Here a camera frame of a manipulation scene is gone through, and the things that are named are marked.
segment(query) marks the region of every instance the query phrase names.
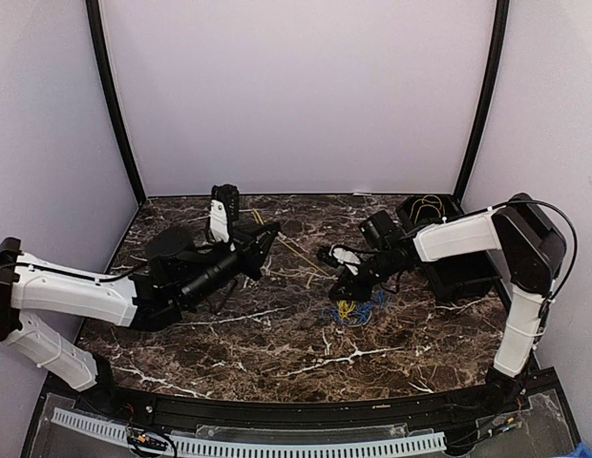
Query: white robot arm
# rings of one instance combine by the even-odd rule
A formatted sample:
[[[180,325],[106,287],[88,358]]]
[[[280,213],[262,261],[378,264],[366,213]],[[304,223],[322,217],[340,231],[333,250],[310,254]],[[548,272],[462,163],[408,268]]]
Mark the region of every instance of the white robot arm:
[[[52,310],[128,327],[137,312],[135,283],[128,278],[107,281],[111,277],[105,275],[86,280],[93,274],[53,265],[29,254],[18,256],[16,262],[14,275],[18,281],[12,286],[11,309],[17,313],[19,325],[3,344],[29,357],[37,367],[47,368],[77,391],[96,385],[98,371],[93,355],[65,340],[32,310]]]
[[[320,260],[334,267],[352,267],[343,270],[329,297],[334,301],[364,302],[370,299],[376,284],[420,262],[501,250],[511,273],[512,303],[487,383],[497,388],[497,397],[510,398],[524,378],[532,348],[543,332],[549,305],[559,292],[554,291],[554,283],[566,252],[563,235],[539,204],[559,211],[520,194],[487,210],[451,222],[444,219],[409,234],[401,231],[386,212],[379,212],[360,225],[375,251],[349,251],[345,245],[320,249]],[[373,256],[361,260],[358,252]]]

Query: black pole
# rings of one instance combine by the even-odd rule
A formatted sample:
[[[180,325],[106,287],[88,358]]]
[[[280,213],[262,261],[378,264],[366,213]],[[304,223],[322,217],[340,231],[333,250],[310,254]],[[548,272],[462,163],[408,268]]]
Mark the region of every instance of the black pole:
[[[109,55],[107,54],[107,45],[105,43],[105,35],[103,34],[103,24],[101,22],[101,11],[98,5],[98,0],[86,0],[86,9],[88,10],[88,23],[90,24],[90,34],[93,38],[93,46],[95,48],[96,66],[98,67],[98,75],[101,79],[103,92],[105,93],[105,103],[109,117],[112,120],[114,127],[114,134],[116,135],[117,147],[120,150],[126,174],[131,182],[133,193],[139,205],[145,202],[146,196],[141,183],[141,177],[135,164],[133,157],[133,150],[126,135],[124,128],[124,120],[120,106],[117,102],[116,86],[114,85],[114,78],[112,77],[112,69],[109,65]]]
[[[480,90],[480,97],[478,98],[478,106],[476,107],[475,122],[473,123],[472,131],[470,132],[468,147],[466,148],[466,154],[464,155],[461,170],[459,171],[459,178],[457,179],[457,184],[455,185],[455,190],[453,192],[453,196],[457,201],[461,201],[466,193],[468,180],[475,167],[476,154],[478,153],[480,140],[483,137],[485,122],[487,121],[487,114],[489,113],[491,99],[494,94],[494,86],[496,85],[497,69],[502,54],[504,34],[506,33],[509,3],[510,0],[497,0],[494,30],[491,36],[491,45],[489,47],[489,55],[487,56],[487,66],[485,68],[485,76],[483,77],[483,84]]]

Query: black frame edge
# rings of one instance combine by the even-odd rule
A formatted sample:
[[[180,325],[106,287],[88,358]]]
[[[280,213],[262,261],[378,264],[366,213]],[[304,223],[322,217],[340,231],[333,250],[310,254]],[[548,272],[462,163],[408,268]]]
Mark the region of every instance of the black frame edge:
[[[105,43],[105,34],[103,33],[103,24],[101,21],[101,11],[98,0],[86,0],[86,11],[88,12],[88,23],[90,25],[90,34],[93,39],[93,47],[95,48],[96,66],[98,67],[98,75],[105,94],[105,103],[107,104],[107,111],[112,120],[114,134],[116,135],[117,147],[120,150],[122,161],[126,174],[133,188],[133,193],[139,205],[143,204],[147,197],[143,189],[143,183],[137,170],[135,157],[131,144],[126,135],[126,128],[124,126],[124,119],[117,101],[116,86],[112,76],[112,68],[109,62],[109,54],[107,53],[107,44]]]
[[[453,196],[457,201],[461,201],[466,193],[468,181],[470,180],[470,176],[475,167],[480,140],[482,139],[485,130],[487,115],[489,114],[489,108],[491,107],[491,101],[494,95],[502,46],[504,44],[509,4],[510,0],[497,0],[494,28],[491,36],[491,44],[489,46],[489,54],[487,56],[485,75],[483,76],[483,83],[480,89],[480,97],[478,98],[478,105],[476,106],[475,120],[470,132],[470,139],[468,140],[464,160],[461,163],[457,184],[453,191]]]
[[[35,408],[32,411],[31,421],[29,422],[27,434],[25,435],[25,442],[22,445],[22,449],[20,450],[20,458],[31,457],[32,444],[37,434],[37,430],[39,429],[39,419],[41,417],[41,412],[44,409],[44,405],[46,404],[46,398],[46,390],[44,387],[42,387],[39,397],[35,402]]]

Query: small white object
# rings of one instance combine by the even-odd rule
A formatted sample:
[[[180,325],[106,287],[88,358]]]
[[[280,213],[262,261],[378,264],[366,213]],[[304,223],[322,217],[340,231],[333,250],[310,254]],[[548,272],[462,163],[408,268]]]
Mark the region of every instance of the small white object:
[[[66,341],[34,313],[20,312],[22,329],[14,330],[3,345],[30,358],[37,367],[56,374],[76,391],[96,384],[96,361],[93,355]]]
[[[349,269],[353,275],[358,274],[357,265],[354,265],[354,264],[361,264],[362,262],[360,261],[360,259],[357,257],[357,255],[355,253],[353,253],[352,251],[346,250],[345,248],[332,247],[332,248],[330,248],[330,254],[332,255],[333,258],[338,260],[338,262],[340,264],[345,265],[347,267],[347,269]]]
[[[228,243],[228,215],[219,200],[211,200],[211,212],[209,214],[209,231],[214,241]]]

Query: white backdrop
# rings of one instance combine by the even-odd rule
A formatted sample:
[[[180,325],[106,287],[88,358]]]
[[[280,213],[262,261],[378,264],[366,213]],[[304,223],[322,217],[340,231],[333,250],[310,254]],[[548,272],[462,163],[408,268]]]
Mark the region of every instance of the white backdrop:
[[[495,3],[102,2],[146,192],[452,192]]]

